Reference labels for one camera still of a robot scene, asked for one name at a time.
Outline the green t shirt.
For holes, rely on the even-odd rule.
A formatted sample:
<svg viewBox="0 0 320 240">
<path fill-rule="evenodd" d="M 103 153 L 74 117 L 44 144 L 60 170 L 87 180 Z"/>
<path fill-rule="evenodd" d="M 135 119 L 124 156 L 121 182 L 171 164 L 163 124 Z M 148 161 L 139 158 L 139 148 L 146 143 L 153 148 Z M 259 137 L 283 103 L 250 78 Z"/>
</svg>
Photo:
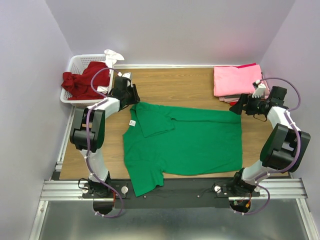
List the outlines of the green t shirt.
<svg viewBox="0 0 320 240">
<path fill-rule="evenodd" d="M 156 105 L 130 109 L 124 164 L 136 196 L 164 185 L 164 174 L 196 176 L 243 166 L 242 120 L 230 111 Z"/>
</svg>

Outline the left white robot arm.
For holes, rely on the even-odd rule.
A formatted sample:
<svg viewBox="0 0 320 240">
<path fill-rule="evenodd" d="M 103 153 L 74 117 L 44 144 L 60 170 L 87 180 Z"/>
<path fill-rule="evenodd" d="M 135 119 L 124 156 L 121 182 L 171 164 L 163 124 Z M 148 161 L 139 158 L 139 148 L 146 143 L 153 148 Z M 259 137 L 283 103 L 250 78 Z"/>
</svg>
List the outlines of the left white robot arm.
<svg viewBox="0 0 320 240">
<path fill-rule="evenodd" d="M 116 76 L 113 89 L 101 101 L 75 110 L 70 142 L 82 154 L 89 171 L 87 183 L 81 187 L 84 195 L 108 198 L 113 194 L 109 170 L 104 163 L 102 146 L 106 119 L 130 105 L 140 102 L 137 87 L 130 72 Z"/>
</svg>

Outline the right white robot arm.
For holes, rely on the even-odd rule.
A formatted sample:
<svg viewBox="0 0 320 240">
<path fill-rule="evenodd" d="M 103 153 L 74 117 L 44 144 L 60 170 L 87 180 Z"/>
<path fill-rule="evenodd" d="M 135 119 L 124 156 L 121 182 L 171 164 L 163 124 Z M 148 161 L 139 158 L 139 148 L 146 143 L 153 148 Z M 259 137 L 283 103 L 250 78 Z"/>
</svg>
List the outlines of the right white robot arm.
<svg viewBox="0 0 320 240">
<path fill-rule="evenodd" d="M 236 196 L 252 193 L 258 184 L 276 173 L 295 172 L 311 140 L 309 133 L 300 130 L 284 105 L 287 89 L 274 86 L 267 99 L 252 94 L 241 94 L 230 111 L 248 116 L 263 115 L 272 125 L 272 132 L 266 140 L 259 160 L 250 167 L 235 173 L 227 189 Z"/>
</svg>

